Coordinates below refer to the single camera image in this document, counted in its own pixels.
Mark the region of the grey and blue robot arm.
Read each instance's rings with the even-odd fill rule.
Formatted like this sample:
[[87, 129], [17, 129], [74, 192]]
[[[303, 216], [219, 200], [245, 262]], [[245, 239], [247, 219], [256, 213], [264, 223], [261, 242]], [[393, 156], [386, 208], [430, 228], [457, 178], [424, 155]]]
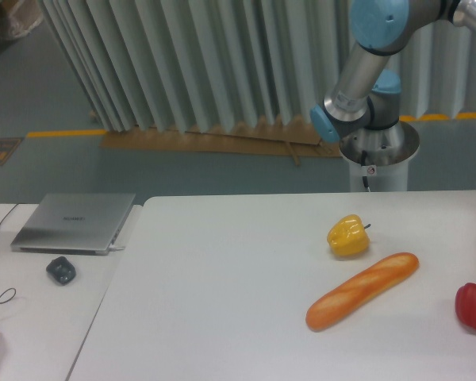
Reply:
[[320, 137], [335, 143], [372, 122], [369, 94], [389, 58], [426, 25], [447, 20], [476, 33], [476, 1], [354, 1], [349, 24], [355, 44], [339, 80], [310, 110]]

